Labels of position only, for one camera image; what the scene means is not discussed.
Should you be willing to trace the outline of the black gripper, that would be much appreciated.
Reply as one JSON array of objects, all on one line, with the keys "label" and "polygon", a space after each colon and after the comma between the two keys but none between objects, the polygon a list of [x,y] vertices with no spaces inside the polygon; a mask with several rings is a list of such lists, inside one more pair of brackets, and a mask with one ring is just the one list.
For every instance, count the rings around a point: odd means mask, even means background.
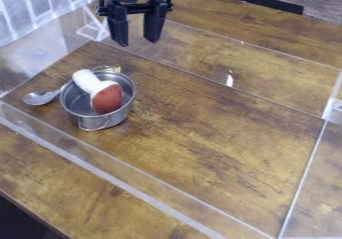
[{"label": "black gripper", "polygon": [[127,13],[144,13],[144,38],[155,43],[162,34],[172,0],[99,0],[98,14],[107,16],[112,40],[123,47],[128,45]]}]

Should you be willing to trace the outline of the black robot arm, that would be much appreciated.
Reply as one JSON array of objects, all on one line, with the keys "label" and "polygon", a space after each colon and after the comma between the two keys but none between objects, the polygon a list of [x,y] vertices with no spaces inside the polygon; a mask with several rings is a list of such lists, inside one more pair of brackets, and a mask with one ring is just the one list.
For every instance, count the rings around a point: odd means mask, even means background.
[{"label": "black robot arm", "polygon": [[144,14],[143,37],[155,43],[162,35],[172,0],[99,0],[98,15],[107,17],[112,40],[128,45],[128,14]]}]

